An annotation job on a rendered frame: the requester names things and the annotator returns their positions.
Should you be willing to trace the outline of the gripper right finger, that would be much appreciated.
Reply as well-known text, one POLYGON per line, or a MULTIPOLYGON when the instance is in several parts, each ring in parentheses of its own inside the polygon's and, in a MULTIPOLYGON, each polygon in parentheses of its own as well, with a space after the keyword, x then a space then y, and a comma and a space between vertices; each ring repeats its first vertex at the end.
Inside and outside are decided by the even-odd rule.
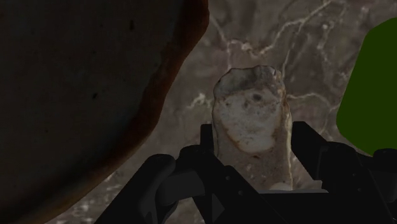
POLYGON ((291 149, 326 190, 327 224, 397 224, 397 150, 369 157, 327 141, 305 122, 293 122, 291 149))

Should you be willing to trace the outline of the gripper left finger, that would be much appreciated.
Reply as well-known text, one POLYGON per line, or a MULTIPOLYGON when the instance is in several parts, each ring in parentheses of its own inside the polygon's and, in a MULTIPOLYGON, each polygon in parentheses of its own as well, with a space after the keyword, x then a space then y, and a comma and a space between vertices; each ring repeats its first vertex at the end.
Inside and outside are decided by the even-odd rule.
POLYGON ((212 127, 178 158, 148 157, 94 224, 165 224, 192 198, 205 224, 281 224, 280 214, 232 167, 214 155, 212 127))

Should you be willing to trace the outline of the pale bread slice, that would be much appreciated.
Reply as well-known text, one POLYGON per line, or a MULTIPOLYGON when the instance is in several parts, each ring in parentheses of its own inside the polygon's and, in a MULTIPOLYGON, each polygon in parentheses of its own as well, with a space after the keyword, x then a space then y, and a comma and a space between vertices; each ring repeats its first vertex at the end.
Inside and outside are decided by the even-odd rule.
POLYGON ((213 90, 216 155, 256 190, 292 190, 291 112, 271 66, 229 70, 213 90))

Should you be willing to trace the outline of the dark green rounded object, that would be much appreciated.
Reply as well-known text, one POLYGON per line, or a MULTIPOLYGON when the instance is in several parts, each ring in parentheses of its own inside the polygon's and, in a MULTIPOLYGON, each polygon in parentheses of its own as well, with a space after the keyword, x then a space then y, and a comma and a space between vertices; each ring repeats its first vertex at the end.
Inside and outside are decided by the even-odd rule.
POLYGON ((397 17, 366 34, 336 124, 343 137, 369 155, 397 150, 397 17))

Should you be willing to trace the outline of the large dark brown bread loaf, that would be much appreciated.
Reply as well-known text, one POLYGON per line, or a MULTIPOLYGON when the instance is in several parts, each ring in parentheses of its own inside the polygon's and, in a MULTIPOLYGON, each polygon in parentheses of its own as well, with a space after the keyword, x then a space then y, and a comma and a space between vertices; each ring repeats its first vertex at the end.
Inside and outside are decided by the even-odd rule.
POLYGON ((0 224, 45 224, 133 155, 209 0, 0 0, 0 224))

